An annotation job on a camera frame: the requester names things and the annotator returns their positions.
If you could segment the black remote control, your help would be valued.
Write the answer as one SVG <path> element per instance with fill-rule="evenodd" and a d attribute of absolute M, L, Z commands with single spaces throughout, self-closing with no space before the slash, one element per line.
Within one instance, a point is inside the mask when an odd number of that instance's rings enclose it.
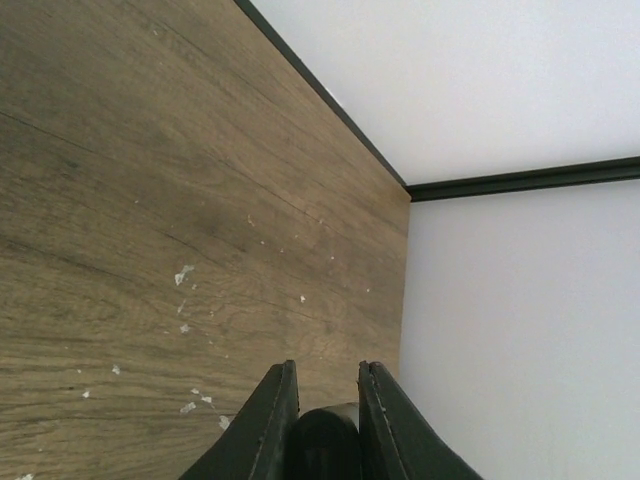
<path fill-rule="evenodd" d="M 359 404 L 343 403 L 306 412 L 290 430 L 285 479 L 361 479 Z"/>

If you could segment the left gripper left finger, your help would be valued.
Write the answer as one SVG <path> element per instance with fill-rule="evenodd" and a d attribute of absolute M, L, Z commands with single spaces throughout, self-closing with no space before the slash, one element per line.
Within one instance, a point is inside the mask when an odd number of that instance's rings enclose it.
<path fill-rule="evenodd" d="M 295 362 L 274 364 L 218 441 L 181 477 L 282 479 L 286 441 L 298 418 Z"/>

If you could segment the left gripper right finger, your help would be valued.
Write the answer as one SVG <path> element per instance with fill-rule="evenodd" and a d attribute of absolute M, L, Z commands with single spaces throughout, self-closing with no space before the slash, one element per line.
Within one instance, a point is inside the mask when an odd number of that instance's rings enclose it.
<path fill-rule="evenodd" d="M 364 479 L 480 477 L 437 435 L 384 364 L 359 364 L 358 392 Z"/>

